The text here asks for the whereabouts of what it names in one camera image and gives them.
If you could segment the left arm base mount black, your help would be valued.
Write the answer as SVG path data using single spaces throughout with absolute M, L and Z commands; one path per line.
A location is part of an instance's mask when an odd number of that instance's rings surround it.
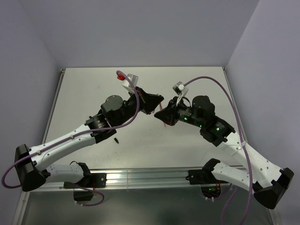
M 80 191 L 73 191 L 73 199 L 82 205 L 97 205 L 101 204 L 105 196 L 98 191 L 98 188 L 105 188 L 106 173 L 92 173 L 91 176 L 81 179 L 77 183 L 64 182 L 64 189 L 80 189 Z M 88 203 L 96 195 L 100 196 L 100 202 Z

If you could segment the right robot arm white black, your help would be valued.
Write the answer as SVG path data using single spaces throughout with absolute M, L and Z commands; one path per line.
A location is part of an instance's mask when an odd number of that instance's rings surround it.
M 169 101 L 166 108 L 155 113 L 155 118 L 169 126 L 178 121 L 200 128 L 200 135 L 218 149 L 237 160 L 251 172 L 226 165 L 219 159 L 210 159 L 200 170 L 190 170 L 186 180 L 191 185 L 208 184 L 215 181 L 232 183 L 249 190 L 264 207 L 274 209 L 293 179 L 289 168 L 280 168 L 258 153 L 225 120 L 215 115 L 215 106 L 208 96 L 196 96 L 191 106 L 178 101 Z

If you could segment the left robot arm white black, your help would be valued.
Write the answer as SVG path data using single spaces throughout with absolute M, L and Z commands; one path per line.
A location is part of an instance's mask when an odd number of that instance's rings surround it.
M 98 144 L 116 134 L 137 113 L 151 114 L 164 100 L 158 94 L 136 87 L 129 99 L 109 96 L 94 116 L 72 132 L 39 146 L 22 144 L 15 151 L 15 170 L 22 191 L 35 190 L 46 183 L 68 182 L 80 187 L 91 183 L 91 172 L 85 163 L 57 165 L 56 161 L 82 148 Z

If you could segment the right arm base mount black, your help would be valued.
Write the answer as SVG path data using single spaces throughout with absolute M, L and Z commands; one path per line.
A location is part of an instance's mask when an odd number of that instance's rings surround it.
M 221 181 L 217 180 L 211 172 L 203 169 L 189 170 L 185 180 L 190 185 L 204 185 L 201 187 L 204 198 L 215 199 L 221 195 Z

